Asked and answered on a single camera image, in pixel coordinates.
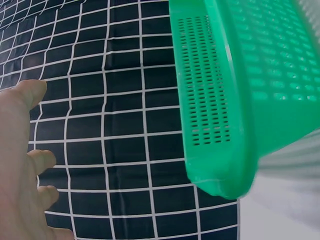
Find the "green plastic basket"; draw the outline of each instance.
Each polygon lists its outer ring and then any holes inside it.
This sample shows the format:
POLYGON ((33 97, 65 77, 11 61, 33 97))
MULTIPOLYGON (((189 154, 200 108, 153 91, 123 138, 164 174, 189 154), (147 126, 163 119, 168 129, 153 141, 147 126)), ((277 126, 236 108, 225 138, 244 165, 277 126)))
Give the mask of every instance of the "green plastic basket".
POLYGON ((294 0, 169 0, 186 170, 236 199, 259 158, 320 127, 316 41, 294 0))

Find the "perforated basket side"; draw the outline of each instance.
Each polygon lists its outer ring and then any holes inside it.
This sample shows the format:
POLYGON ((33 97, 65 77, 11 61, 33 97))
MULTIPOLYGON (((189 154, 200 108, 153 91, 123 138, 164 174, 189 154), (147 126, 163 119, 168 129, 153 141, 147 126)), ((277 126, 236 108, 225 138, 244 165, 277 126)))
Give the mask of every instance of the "perforated basket side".
POLYGON ((191 126, 185 134, 193 146, 229 142, 228 100, 209 17, 181 18, 178 29, 191 126))

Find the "human hand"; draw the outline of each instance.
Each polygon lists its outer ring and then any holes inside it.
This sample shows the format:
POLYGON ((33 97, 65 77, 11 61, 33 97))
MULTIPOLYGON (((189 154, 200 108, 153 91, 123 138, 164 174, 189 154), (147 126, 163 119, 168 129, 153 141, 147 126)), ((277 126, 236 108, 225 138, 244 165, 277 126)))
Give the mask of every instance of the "human hand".
POLYGON ((45 210, 58 200, 54 186, 37 189, 36 176, 56 164, 48 150, 27 153, 30 114, 43 99, 45 81, 25 80, 0 92, 0 239, 74 240, 68 229, 47 226, 45 210))

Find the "black and white grid fabric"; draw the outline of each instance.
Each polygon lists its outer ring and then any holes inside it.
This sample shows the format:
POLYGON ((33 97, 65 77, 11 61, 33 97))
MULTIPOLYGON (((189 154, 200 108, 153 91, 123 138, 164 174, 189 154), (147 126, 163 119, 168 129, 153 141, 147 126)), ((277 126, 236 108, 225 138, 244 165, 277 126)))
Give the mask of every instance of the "black and white grid fabric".
POLYGON ((236 240, 238 204, 187 178, 168 2, 0 1, 0 89, 46 80, 29 150, 78 240, 236 240))

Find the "black fabric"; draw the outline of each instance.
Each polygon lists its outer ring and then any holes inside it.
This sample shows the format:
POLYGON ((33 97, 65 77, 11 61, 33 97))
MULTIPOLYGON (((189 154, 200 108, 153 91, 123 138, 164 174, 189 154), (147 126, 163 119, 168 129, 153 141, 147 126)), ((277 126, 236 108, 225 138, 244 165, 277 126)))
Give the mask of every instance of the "black fabric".
POLYGON ((46 80, 29 150, 78 240, 235 240, 237 202, 188 180, 167 1, 3 0, 0 89, 46 80))

